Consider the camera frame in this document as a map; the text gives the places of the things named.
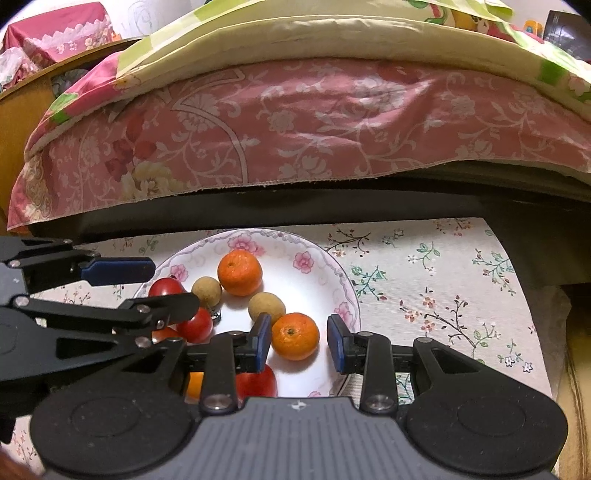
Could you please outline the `large red tomato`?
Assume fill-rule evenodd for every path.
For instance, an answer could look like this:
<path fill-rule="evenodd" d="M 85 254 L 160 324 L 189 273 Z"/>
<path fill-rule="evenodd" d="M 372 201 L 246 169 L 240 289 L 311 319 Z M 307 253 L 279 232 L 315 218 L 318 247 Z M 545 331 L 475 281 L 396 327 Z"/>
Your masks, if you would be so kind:
<path fill-rule="evenodd" d="M 273 369 L 266 365 L 260 373 L 240 373 L 235 377 L 239 400 L 249 397 L 276 397 L 277 383 Z"/>

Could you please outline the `cherry tomato with stem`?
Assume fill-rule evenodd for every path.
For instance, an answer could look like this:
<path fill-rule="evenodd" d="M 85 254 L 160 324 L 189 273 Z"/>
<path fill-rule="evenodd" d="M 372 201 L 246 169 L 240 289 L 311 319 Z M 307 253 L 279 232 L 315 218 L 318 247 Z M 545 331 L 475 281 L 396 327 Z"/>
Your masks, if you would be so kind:
<path fill-rule="evenodd" d="M 176 325 L 176 331 L 188 343 L 199 344 L 207 341 L 213 332 L 214 323 L 211 312 L 200 307 L 190 320 Z"/>

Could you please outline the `small smooth orange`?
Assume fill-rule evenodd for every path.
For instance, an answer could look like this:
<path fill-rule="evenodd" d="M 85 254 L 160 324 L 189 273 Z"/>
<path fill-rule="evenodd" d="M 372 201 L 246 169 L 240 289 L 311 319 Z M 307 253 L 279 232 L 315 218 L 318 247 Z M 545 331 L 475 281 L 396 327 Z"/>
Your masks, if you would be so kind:
<path fill-rule="evenodd" d="M 190 401 L 198 401 L 200 398 L 202 383 L 204 382 L 204 373 L 191 372 L 186 389 L 186 398 Z"/>

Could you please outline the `longan fruit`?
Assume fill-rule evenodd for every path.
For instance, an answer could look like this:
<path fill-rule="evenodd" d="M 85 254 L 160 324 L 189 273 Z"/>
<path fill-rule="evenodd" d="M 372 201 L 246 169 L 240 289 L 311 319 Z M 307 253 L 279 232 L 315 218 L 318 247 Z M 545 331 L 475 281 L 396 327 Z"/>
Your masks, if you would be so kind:
<path fill-rule="evenodd" d="M 212 277 L 199 277 L 193 282 L 191 292 L 193 295 L 197 296 L 200 305 L 204 308 L 214 309 L 219 303 L 221 303 L 221 284 Z"/>
<path fill-rule="evenodd" d="M 271 323 L 274 324 L 287 314 L 287 308 L 273 293 L 259 292 L 249 300 L 249 316 L 253 322 L 256 322 L 261 314 L 269 314 Z"/>

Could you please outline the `large mandarin orange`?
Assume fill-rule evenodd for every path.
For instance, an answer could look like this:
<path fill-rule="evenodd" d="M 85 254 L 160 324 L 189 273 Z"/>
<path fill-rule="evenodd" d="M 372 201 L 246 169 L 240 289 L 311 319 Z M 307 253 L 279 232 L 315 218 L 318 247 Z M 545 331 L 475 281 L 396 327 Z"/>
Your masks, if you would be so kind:
<path fill-rule="evenodd" d="M 271 345 L 276 354 L 283 359 L 304 361 L 317 351 L 319 344 L 320 331 L 308 315 L 283 315 L 271 328 Z"/>

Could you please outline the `oval cherry tomato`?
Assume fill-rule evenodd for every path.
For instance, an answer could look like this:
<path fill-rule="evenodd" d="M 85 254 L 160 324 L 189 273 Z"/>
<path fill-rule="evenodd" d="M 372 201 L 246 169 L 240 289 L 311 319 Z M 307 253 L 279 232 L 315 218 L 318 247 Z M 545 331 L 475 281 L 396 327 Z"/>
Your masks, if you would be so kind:
<path fill-rule="evenodd" d="M 148 290 L 149 297 L 183 294 L 185 289 L 182 284 L 172 277 L 160 278 L 152 283 Z"/>

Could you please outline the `small mandarin orange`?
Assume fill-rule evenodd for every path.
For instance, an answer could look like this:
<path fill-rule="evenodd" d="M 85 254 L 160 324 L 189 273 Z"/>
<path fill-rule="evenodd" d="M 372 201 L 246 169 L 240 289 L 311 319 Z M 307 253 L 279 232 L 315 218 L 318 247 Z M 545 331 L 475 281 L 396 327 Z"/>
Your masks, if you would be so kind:
<path fill-rule="evenodd" d="M 263 283 L 263 268 L 249 251 L 233 250 L 224 255 L 217 266 L 221 287 L 230 295 L 252 295 Z"/>

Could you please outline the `white floral plate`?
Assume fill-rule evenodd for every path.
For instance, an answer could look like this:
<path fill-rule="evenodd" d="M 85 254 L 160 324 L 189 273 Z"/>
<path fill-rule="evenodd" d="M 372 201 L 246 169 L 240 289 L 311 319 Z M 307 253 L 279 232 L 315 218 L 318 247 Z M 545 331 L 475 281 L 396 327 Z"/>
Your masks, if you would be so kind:
<path fill-rule="evenodd" d="M 216 278 L 219 261 L 232 250 L 256 256 L 263 269 L 260 289 L 279 297 L 287 313 L 307 315 L 320 331 L 317 351 L 304 361 L 288 361 L 269 351 L 266 364 L 276 376 L 277 394 L 326 397 L 342 393 L 348 377 L 332 364 L 327 320 L 338 314 L 356 332 L 361 329 L 361 311 L 352 282 L 331 254 L 299 234 L 273 229 L 228 230 L 201 239 L 163 236 L 159 246 L 153 257 L 153 279 L 172 277 L 185 290 L 203 276 Z"/>

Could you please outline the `floral tablecloth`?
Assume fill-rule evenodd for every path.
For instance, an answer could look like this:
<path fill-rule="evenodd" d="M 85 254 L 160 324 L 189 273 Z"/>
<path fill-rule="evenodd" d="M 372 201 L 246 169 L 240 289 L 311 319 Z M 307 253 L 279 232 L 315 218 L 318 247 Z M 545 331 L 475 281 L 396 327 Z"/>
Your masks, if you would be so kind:
<path fill-rule="evenodd" d="M 533 317 L 512 262 L 475 219 L 280 227 L 327 251 L 356 292 L 361 329 L 409 345 L 426 336 L 543 393 L 551 390 Z M 217 231 L 125 237 L 94 245 L 105 257 L 147 256 L 159 239 Z"/>

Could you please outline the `wooden cabinet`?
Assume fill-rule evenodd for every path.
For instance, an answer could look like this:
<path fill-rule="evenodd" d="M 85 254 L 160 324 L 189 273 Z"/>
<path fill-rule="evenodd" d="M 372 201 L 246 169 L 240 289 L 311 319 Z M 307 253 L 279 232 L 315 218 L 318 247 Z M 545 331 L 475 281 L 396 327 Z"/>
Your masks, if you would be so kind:
<path fill-rule="evenodd" d="M 124 50 L 139 38 L 119 40 L 87 50 L 50 65 L 1 94 L 1 229 L 6 230 L 13 185 L 23 167 L 30 134 L 54 101 L 52 80 L 77 68 L 92 69 L 110 54 Z"/>

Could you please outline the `pink floral bed sheet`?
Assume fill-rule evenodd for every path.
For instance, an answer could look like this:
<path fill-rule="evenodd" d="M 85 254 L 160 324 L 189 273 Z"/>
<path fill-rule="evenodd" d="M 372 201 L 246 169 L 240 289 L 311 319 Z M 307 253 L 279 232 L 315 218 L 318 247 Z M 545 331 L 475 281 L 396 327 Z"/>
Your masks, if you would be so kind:
<path fill-rule="evenodd" d="M 501 76 L 378 60 L 230 67 L 138 94 L 107 57 L 28 139 L 19 229 L 199 190 L 377 178 L 455 161 L 590 176 L 590 123 Z"/>

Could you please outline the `pink cloth on cabinet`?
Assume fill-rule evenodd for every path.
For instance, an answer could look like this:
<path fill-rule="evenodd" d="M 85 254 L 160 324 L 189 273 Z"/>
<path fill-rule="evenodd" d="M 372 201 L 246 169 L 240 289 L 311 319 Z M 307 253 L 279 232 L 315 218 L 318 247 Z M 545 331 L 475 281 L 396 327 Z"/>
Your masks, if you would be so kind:
<path fill-rule="evenodd" d="M 53 64 L 120 39 L 99 2 L 11 23 L 1 38 L 1 89 L 10 89 Z"/>

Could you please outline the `yellow green quilt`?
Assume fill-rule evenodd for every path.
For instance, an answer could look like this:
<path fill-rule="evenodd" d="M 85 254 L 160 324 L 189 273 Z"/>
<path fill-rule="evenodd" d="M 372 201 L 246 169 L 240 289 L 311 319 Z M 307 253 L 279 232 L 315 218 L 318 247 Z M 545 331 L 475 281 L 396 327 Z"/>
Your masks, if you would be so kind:
<path fill-rule="evenodd" d="M 55 100 L 24 149 L 32 157 L 85 116 L 172 82 L 229 66 L 317 57 L 382 59 L 485 71 L 528 84 L 583 119 L 589 64 L 514 30 L 501 1 L 441 1 L 445 13 L 476 16 L 498 37 L 426 20 L 413 1 L 212 1 L 135 42 L 107 83 Z"/>

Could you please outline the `yellow toy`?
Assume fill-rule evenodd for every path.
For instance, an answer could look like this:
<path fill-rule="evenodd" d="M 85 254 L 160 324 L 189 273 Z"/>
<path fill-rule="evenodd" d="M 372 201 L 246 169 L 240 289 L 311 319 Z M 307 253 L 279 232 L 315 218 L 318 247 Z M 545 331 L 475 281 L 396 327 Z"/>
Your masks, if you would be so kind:
<path fill-rule="evenodd" d="M 535 37 L 542 38 L 544 35 L 544 26 L 535 20 L 526 20 L 524 23 L 524 31 Z"/>

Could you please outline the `dark headboard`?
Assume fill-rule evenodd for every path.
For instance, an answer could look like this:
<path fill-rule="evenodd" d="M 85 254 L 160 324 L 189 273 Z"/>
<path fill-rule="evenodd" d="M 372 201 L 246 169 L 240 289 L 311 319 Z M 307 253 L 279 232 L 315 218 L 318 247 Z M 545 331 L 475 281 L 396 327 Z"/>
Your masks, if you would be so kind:
<path fill-rule="evenodd" d="M 591 26 L 579 15 L 551 10 L 543 39 L 579 60 L 591 61 Z"/>

